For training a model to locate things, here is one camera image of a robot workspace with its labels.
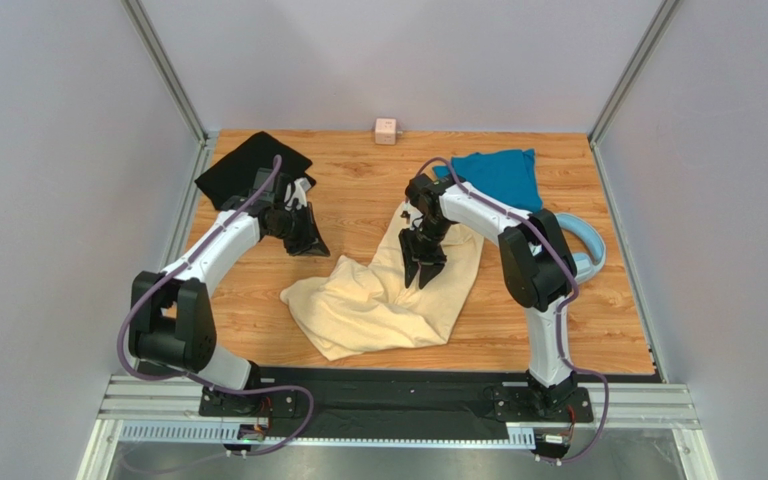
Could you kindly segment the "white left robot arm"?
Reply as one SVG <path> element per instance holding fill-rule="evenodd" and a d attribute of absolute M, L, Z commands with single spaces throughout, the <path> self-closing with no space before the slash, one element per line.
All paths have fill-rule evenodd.
<path fill-rule="evenodd" d="M 181 258 L 134 279 L 116 345 L 125 369 L 142 380 L 182 376 L 231 395 L 267 393 L 258 367 L 219 345 L 211 304 L 230 269 L 267 236 L 291 256 L 330 254 L 306 201 L 221 212 Z"/>

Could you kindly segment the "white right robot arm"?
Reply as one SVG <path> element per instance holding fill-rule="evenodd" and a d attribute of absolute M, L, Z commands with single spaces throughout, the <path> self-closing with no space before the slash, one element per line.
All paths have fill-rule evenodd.
<path fill-rule="evenodd" d="M 536 400 L 557 407 L 577 388 L 566 355 L 565 300 L 575 288 L 577 267 L 555 215 L 530 213 L 485 196 L 455 178 L 424 174 L 405 189 L 399 234 L 406 286 L 424 288 L 445 268 L 442 241 L 462 224 L 499 249 L 505 286 L 525 311 L 530 340 L 528 385 Z"/>

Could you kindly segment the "beige t shirt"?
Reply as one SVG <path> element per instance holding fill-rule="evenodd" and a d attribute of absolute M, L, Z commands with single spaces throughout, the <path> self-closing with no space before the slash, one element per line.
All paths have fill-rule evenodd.
<path fill-rule="evenodd" d="M 327 360 L 446 344 L 475 284 L 484 237 L 452 226 L 442 242 L 443 271 L 425 287 L 406 287 L 398 240 L 407 223 L 394 211 L 369 264 L 342 255 L 327 277 L 296 281 L 281 301 Z"/>

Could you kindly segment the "blue t shirt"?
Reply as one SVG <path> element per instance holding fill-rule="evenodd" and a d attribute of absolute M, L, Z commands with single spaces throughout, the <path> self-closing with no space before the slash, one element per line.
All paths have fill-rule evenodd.
<path fill-rule="evenodd" d="M 453 157 L 450 164 L 463 185 L 509 207 L 537 212 L 543 208 L 535 173 L 534 149 L 509 149 Z"/>

